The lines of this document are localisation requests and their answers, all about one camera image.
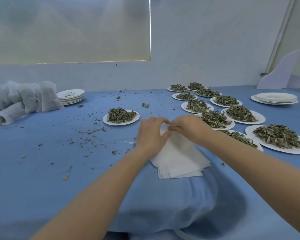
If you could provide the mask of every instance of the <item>person's left hand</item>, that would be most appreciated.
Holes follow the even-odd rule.
[[[161,151],[171,136],[170,131],[160,135],[162,123],[168,124],[169,121],[164,117],[150,117],[147,120],[141,120],[135,149],[145,153],[148,160]]]

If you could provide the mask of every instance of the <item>person's right hand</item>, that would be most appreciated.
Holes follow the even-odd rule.
[[[214,130],[194,114],[177,117],[170,122],[168,130],[176,131],[195,144],[204,146],[204,138],[208,138]]]

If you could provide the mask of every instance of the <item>blue tablecloth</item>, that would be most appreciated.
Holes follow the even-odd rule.
[[[263,114],[264,124],[284,124],[300,135],[300,102],[287,106],[256,103],[250,96],[263,90],[252,86],[216,90],[235,96],[247,108]],[[300,100],[300,89],[288,92]],[[110,108],[134,109],[140,113],[140,119],[163,116],[173,120],[187,112],[180,107],[182,101],[173,99],[172,94],[166,89],[89,92],[79,104],[34,113],[0,126],[0,239],[28,239],[124,156],[126,149],[133,148],[124,141],[134,141],[140,122],[105,125],[99,120]],[[149,108],[142,107],[143,102],[150,104]],[[234,130],[244,132],[245,127],[236,124]],[[97,129],[100,130],[92,134],[79,133]],[[300,234],[237,173],[223,167],[222,161],[208,150],[199,149],[212,164],[201,177],[158,179],[157,169],[147,163],[128,191],[110,230],[154,233],[183,228],[184,232],[203,238],[300,239]],[[113,150],[118,150],[116,155],[111,153]],[[264,151],[300,168],[300,155],[266,148]]]

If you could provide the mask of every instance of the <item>hand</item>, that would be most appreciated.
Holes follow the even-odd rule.
[[[204,138],[208,138],[214,130],[194,114],[177,117],[170,122],[168,130],[176,131],[195,144],[204,146]]]
[[[145,153],[148,160],[161,151],[171,136],[169,131],[160,135],[162,123],[169,124],[169,121],[164,117],[150,117],[147,120],[141,120],[135,149]]]

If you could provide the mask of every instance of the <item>stack of plates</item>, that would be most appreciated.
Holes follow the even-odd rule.
[[[272,105],[296,104],[299,102],[296,95],[281,92],[259,93],[251,96],[251,99],[259,103]]]
[[[57,93],[58,99],[63,105],[75,104],[83,100],[84,90],[71,89]]]

